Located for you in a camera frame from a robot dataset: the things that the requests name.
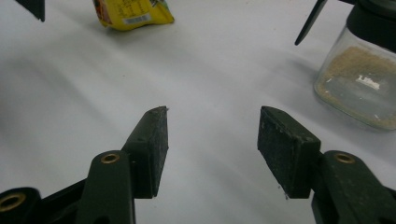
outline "black object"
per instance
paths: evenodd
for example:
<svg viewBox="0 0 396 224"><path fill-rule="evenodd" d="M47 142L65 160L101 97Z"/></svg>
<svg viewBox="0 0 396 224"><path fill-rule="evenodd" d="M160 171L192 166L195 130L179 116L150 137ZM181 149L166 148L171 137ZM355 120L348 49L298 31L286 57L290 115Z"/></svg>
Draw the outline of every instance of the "black object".
<svg viewBox="0 0 396 224"><path fill-rule="evenodd" d="M360 39L396 52L396 1L340 0L355 5L346 20L346 27ZM295 45L308 34L327 0L318 0L309 15Z"/></svg>
<svg viewBox="0 0 396 224"><path fill-rule="evenodd" d="M168 150L167 108L148 111L122 150L92 160L85 180L45 199L32 188L0 194L1 224L135 224L134 199L157 195Z"/></svg>
<svg viewBox="0 0 396 224"><path fill-rule="evenodd" d="M46 19L45 0L16 0L41 21Z"/></svg>
<svg viewBox="0 0 396 224"><path fill-rule="evenodd" d="M395 191L358 157L320 153L320 141L286 112L263 106L258 149L290 198L308 198L320 224L395 224Z"/></svg>

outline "transparent container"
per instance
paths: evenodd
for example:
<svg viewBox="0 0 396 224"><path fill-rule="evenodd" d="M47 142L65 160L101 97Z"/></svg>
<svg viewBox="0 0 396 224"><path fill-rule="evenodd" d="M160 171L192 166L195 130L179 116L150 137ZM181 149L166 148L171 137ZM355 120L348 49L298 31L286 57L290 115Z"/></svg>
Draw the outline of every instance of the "transparent container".
<svg viewBox="0 0 396 224"><path fill-rule="evenodd" d="M396 54L356 37L347 27L322 65L315 91L355 119L396 129Z"/></svg>

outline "brass screw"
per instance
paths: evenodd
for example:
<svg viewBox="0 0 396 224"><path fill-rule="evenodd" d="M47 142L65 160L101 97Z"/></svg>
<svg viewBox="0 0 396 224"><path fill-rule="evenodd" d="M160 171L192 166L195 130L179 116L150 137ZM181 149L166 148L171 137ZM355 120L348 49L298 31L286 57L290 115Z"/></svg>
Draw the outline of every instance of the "brass screw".
<svg viewBox="0 0 396 224"><path fill-rule="evenodd" d="M26 199L26 195L21 192L8 194L0 199L0 213L12 210L21 205Z"/></svg>
<svg viewBox="0 0 396 224"><path fill-rule="evenodd" d="M120 156L118 154L111 153L111 154L107 154L107 155L103 156L100 161L104 164L110 164L110 163L118 161L119 159L120 159Z"/></svg>
<svg viewBox="0 0 396 224"><path fill-rule="evenodd" d="M355 163L355 159L345 153L337 153L334 156L338 161L347 163L347 164L353 164Z"/></svg>

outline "yellow package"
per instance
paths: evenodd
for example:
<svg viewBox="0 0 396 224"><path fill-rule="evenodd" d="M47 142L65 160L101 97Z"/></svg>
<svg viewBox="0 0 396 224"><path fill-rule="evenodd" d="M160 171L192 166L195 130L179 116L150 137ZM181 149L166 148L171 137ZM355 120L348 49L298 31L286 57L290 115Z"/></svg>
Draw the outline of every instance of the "yellow package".
<svg viewBox="0 0 396 224"><path fill-rule="evenodd" d="M166 24L175 19L165 0L93 0L102 25L127 31L148 24Z"/></svg>

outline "white tabletop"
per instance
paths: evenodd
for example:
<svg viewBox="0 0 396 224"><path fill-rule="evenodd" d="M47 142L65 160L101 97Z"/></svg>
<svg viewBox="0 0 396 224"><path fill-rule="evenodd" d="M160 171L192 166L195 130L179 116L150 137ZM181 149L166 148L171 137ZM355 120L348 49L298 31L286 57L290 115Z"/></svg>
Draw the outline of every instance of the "white tabletop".
<svg viewBox="0 0 396 224"><path fill-rule="evenodd" d="M117 32L91 1L47 1L44 23L0 1L0 192L46 197L78 182L159 105L170 108L170 148L158 197L136 200L139 224L315 223L311 200L286 200L257 150L262 105L396 189L396 133L340 115L313 91L351 9L329 1L295 47L314 4L168 0L175 23Z"/></svg>

